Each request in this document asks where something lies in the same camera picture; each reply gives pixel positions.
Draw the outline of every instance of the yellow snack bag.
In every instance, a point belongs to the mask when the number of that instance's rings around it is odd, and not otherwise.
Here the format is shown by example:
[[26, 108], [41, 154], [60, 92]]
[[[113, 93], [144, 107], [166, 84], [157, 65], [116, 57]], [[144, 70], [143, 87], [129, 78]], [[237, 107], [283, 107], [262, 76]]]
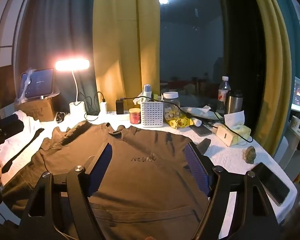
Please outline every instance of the yellow snack bag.
[[174, 129], [186, 128], [190, 125], [193, 125], [193, 121], [185, 116], [182, 116], [180, 118], [174, 118], [172, 120], [167, 121], [167, 123]]

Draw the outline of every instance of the ceiling light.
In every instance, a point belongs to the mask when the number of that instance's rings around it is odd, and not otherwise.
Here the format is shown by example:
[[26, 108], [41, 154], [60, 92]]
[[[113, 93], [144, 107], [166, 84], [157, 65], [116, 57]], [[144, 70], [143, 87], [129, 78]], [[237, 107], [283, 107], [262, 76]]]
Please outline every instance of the ceiling light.
[[160, 4], [168, 4], [169, 1], [168, 1], [168, 0], [159, 0], [159, 3], [160, 3]]

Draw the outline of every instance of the desk lamp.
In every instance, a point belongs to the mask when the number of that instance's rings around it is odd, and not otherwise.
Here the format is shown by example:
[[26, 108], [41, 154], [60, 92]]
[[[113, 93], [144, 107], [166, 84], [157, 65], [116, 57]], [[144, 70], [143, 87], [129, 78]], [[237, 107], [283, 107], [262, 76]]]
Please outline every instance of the desk lamp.
[[90, 65], [89, 60], [82, 59], [82, 58], [59, 60], [56, 62], [55, 67], [56, 67], [57, 71], [71, 71], [73, 79], [74, 79], [77, 95], [75, 98], [75, 102], [72, 102], [69, 104], [71, 115], [74, 114], [74, 115], [84, 116], [84, 114], [86, 113], [84, 102], [83, 101], [78, 102], [78, 85], [77, 85], [77, 81], [74, 76], [74, 71], [87, 69], [87, 68], [89, 68], [89, 65]]

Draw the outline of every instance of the jar lid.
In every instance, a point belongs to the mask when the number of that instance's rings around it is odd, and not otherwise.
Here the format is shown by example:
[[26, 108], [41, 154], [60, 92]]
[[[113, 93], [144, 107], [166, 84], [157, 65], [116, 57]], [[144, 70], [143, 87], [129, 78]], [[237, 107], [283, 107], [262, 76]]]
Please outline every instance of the jar lid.
[[173, 99], [173, 98], [178, 98], [179, 94], [178, 92], [165, 92], [163, 93], [163, 97], [166, 99]]
[[137, 114], [140, 112], [141, 112], [140, 108], [130, 108], [129, 109], [129, 113], [132, 113], [132, 114]]

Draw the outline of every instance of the metal screw knob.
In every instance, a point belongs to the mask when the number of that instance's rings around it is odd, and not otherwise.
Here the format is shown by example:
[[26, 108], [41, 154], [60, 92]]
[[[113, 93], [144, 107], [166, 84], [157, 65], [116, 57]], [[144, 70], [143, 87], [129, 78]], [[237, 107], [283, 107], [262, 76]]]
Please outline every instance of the metal screw knob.
[[49, 177], [50, 176], [50, 172], [49, 171], [46, 171], [42, 174], [42, 177], [43, 178], [46, 178], [46, 177]]
[[217, 165], [217, 166], [214, 166], [213, 169], [216, 171], [216, 172], [222, 172], [223, 171], [223, 167]]
[[256, 174], [253, 171], [248, 171], [248, 176], [253, 178]]
[[74, 170], [75, 170], [76, 172], [80, 172], [80, 171], [83, 170], [83, 166], [82, 166], [82, 165], [75, 166], [75, 167], [74, 167]]

